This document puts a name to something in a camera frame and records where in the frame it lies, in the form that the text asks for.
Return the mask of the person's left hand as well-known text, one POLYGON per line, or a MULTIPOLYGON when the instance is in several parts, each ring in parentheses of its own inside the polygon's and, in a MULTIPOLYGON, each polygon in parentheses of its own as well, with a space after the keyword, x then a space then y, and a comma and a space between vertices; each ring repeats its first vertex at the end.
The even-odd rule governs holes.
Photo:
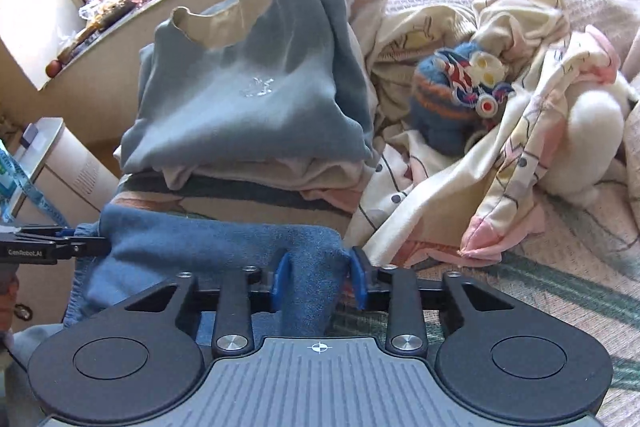
POLYGON ((0 298, 1 350, 6 350, 6 340, 10 337, 19 290, 20 281, 16 273, 14 271, 3 272, 0 298))

